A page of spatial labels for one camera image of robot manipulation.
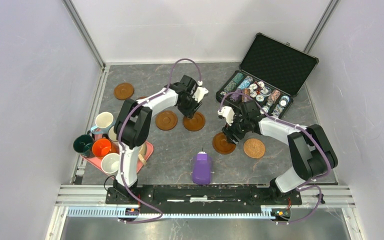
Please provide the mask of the woven rattan coaster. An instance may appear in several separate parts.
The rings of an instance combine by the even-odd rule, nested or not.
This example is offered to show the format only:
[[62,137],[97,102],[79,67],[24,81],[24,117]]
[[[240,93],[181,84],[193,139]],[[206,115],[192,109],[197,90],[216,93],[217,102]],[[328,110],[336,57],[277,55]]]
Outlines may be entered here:
[[243,151],[248,157],[259,159],[265,155],[266,146],[261,140],[250,138],[244,142]]

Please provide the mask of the light blue mug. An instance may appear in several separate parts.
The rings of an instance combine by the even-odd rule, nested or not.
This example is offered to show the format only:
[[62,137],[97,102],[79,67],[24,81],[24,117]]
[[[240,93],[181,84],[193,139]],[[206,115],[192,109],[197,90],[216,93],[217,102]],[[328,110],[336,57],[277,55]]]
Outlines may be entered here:
[[90,128],[90,132],[94,135],[107,134],[115,124],[115,118],[111,112],[102,112],[95,118],[94,125]]

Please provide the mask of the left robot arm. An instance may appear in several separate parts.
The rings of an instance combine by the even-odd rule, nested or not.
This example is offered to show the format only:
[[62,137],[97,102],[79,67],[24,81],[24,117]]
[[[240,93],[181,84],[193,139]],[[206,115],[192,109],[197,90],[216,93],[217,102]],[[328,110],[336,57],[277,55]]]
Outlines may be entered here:
[[177,107],[186,119],[192,119],[208,92],[202,80],[184,75],[179,82],[169,83],[146,98],[124,101],[114,125],[119,145],[119,169],[113,187],[125,204],[131,204],[137,198],[138,155],[149,136],[152,117],[167,108]]

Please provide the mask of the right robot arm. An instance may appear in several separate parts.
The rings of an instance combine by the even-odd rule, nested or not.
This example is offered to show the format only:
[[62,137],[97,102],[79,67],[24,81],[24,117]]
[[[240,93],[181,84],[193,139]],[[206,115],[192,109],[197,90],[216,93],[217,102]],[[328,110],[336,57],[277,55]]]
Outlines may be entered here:
[[254,101],[240,108],[222,106],[217,111],[226,125],[222,132],[229,143],[237,144],[248,132],[270,137],[288,146],[291,168],[269,183],[269,199],[282,204],[289,193],[310,181],[329,175],[338,165],[338,158],[324,129],[313,124],[304,126],[268,114]]

